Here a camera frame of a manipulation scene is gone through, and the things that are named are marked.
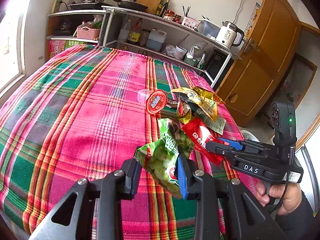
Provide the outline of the person's right hand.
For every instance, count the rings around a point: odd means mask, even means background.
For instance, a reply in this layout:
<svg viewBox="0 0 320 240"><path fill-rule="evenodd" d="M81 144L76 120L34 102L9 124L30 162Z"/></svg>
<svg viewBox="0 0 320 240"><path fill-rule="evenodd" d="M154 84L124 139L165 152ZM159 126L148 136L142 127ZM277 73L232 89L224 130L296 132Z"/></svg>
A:
<svg viewBox="0 0 320 240"><path fill-rule="evenodd" d="M295 211L302 202L302 191L300 185L296 183L289 183L287 187L284 184L270 186L268 192L266 186L262 181L258 181L255 186L256 199L265 207L270 198L280 198L283 194L283 202L278 210L277 215L287 215Z"/></svg>

